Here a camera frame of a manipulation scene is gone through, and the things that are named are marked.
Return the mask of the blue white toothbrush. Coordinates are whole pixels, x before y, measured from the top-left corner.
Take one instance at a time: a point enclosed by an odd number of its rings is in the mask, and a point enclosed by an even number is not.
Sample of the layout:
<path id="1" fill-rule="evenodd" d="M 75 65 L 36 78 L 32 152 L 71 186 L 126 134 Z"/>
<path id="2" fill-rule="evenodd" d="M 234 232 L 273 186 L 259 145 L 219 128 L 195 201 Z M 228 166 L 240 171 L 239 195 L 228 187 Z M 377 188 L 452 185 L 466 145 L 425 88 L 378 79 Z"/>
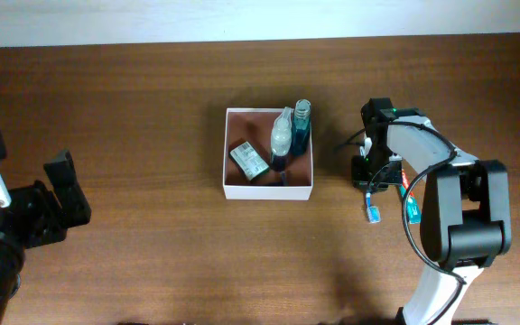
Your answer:
<path id="1" fill-rule="evenodd" d="M 365 200 L 367 206 L 366 212 L 368 221 L 372 224 L 379 223 L 381 221 L 380 212 L 378 207 L 372 204 L 370 192 L 366 193 Z"/>

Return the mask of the clear purple soap pump bottle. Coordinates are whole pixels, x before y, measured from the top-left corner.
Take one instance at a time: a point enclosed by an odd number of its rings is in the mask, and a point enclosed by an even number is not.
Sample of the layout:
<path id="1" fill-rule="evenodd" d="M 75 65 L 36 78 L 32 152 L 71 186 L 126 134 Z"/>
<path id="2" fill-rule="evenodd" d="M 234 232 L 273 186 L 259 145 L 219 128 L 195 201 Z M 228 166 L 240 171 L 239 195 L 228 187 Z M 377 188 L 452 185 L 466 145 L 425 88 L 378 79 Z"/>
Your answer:
<path id="1" fill-rule="evenodd" d="M 271 165 L 277 172 L 285 169 L 292 144 L 292 111 L 290 107 L 286 107 L 274 120 L 271 133 Z"/>

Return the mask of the green red toothpaste tube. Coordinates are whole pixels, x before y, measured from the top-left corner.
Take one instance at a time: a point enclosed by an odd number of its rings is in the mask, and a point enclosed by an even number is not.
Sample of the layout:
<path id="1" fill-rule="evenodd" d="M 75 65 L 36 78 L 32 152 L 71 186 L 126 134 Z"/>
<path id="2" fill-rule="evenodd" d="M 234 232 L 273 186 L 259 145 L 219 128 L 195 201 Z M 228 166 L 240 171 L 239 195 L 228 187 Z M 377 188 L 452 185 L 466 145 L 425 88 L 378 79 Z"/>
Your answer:
<path id="1" fill-rule="evenodd" d="M 403 199 L 406 191 L 409 188 L 409 182 L 408 182 L 408 179 L 406 177 L 404 170 L 401 170 L 401 178 L 402 178 L 402 182 L 401 182 L 401 185 L 399 186 L 399 192 L 400 192 L 401 198 Z M 407 210 L 407 216 L 408 216 L 409 223 L 410 224 L 420 224 L 422 221 L 422 213 L 421 213 L 419 205 L 416 201 L 416 198 L 414 197 L 414 195 L 412 193 L 406 199 L 406 202 L 407 202 L 406 210 Z"/>

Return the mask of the blue mouthwash bottle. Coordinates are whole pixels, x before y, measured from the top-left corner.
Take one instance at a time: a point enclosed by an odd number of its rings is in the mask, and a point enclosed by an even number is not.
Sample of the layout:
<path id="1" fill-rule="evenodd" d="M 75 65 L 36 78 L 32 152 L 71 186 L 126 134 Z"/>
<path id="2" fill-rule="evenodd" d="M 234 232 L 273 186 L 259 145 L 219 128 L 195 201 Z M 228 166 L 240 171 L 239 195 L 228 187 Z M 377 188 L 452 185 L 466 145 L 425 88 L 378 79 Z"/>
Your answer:
<path id="1" fill-rule="evenodd" d="M 311 131 L 311 102 L 300 99 L 295 105 L 292 117 L 292 146 L 293 156 L 300 156 L 306 152 Z"/>

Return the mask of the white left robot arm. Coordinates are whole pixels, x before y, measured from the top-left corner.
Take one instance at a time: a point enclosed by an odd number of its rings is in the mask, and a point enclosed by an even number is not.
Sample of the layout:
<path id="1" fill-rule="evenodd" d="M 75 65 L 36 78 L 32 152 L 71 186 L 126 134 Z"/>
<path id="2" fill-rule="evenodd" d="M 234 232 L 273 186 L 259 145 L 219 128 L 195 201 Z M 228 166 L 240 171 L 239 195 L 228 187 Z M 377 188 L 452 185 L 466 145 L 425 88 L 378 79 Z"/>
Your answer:
<path id="1" fill-rule="evenodd" d="M 61 242 L 69 228 L 87 225 L 91 219 L 70 152 L 60 151 L 43 168 L 52 190 L 37 180 L 11 190 L 11 204 L 0 207 L 0 322 L 21 285 L 25 251 Z"/>

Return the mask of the green white soap box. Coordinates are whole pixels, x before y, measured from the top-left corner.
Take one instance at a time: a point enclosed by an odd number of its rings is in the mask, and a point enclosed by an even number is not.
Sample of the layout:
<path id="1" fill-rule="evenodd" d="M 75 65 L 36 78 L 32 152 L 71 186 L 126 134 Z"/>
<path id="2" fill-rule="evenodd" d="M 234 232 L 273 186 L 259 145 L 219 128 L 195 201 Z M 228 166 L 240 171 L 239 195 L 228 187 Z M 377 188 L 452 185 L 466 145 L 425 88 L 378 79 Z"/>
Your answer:
<path id="1" fill-rule="evenodd" d="M 269 165 L 249 142 L 238 145 L 229 155 L 248 181 L 253 181 L 269 171 Z"/>

